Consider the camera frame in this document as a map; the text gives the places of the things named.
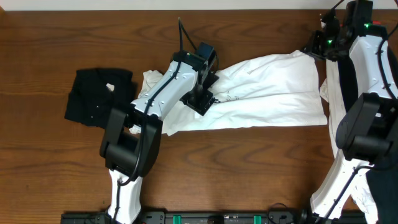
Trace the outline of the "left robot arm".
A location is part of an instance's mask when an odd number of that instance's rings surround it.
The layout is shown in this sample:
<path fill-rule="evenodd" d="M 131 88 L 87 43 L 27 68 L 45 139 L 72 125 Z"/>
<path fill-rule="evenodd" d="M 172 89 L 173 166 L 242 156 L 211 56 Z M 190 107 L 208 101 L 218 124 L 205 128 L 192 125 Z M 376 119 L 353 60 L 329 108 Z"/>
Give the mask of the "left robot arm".
<path fill-rule="evenodd" d="M 135 222 L 141 212 L 142 180 L 159 154 L 164 119 L 178 102 L 205 115 L 215 102 L 209 89 L 218 80 L 211 71 L 218 61 L 214 50 L 176 52 L 165 75 L 133 100 L 127 112 L 111 110 L 99 150 L 112 181 L 109 223 Z"/>

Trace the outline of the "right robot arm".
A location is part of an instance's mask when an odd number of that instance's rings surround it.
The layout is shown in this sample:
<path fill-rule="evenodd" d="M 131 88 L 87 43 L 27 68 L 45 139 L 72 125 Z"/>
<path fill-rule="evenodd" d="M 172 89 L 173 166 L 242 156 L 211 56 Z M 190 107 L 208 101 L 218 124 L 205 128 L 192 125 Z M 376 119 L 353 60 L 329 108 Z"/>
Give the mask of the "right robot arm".
<path fill-rule="evenodd" d="M 303 48 L 310 57 L 336 62 L 344 115 L 335 161 L 300 223 L 364 223 L 362 215 L 342 212 L 354 182 L 369 170 L 397 166 L 397 58 L 388 46 L 391 33 L 372 12 L 372 1 L 348 2 L 342 21 L 328 10 Z"/>

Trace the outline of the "white robot-print t-shirt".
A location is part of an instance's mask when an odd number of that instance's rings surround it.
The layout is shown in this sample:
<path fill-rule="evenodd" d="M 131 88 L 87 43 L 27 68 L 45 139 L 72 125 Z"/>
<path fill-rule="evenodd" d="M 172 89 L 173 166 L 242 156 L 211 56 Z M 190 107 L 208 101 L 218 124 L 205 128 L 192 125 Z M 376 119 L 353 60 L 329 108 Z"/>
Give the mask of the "white robot-print t-shirt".
<path fill-rule="evenodd" d="M 163 122 L 162 133 L 260 126 L 321 126 L 327 123 L 318 91 L 318 72 L 313 58 L 296 50 L 245 60 L 218 71 L 210 92 L 215 102 L 204 115 L 181 97 L 193 89 L 199 74 L 185 62 L 170 63 L 165 74 L 144 72 L 143 87 L 132 101 Z"/>

